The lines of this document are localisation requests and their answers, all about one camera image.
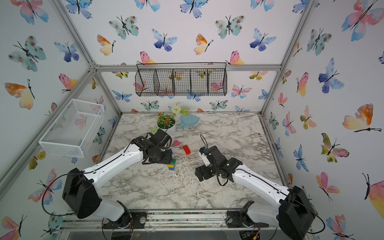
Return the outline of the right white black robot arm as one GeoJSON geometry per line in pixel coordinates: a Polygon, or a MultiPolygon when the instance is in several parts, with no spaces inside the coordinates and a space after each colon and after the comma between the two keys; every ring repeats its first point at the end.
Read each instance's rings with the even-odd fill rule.
{"type": "Polygon", "coordinates": [[[236,158],[227,159],[216,146],[199,150],[204,164],[195,170],[199,181],[216,177],[241,185],[269,203],[256,207],[252,202],[242,208],[241,215],[253,223],[279,227],[292,240],[303,240],[317,214],[303,189],[274,183],[252,171],[236,158]]]}

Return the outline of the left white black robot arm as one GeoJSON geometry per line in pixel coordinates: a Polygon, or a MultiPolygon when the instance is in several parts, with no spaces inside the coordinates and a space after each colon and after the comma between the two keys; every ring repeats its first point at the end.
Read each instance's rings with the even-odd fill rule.
{"type": "Polygon", "coordinates": [[[63,200],[78,219],[97,216],[126,228],[132,222],[130,210],[120,201],[113,202],[99,196],[107,182],[131,165],[169,164],[172,138],[167,132],[158,130],[131,140],[120,152],[90,168],[71,170],[66,178],[63,200]]]}

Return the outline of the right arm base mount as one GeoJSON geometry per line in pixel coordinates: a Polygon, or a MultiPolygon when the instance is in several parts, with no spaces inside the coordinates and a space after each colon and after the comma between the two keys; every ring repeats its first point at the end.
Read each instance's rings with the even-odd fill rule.
{"type": "Polygon", "coordinates": [[[225,223],[229,228],[267,228],[266,223],[256,223],[248,216],[249,207],[254,201],[248,201],[239,211],[227,211],[225,223]]]}

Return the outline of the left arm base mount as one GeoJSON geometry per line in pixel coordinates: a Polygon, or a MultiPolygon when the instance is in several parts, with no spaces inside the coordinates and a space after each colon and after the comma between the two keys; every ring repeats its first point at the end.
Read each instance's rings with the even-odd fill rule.
{"type": "Polygon", "coordinates": [[[124,213],[117,221],[108,220],[103,221],[103,229],[107,230],[137,230],[144,229],[147,222],[147,212],[133,211],[130,213],[124,213]]]}

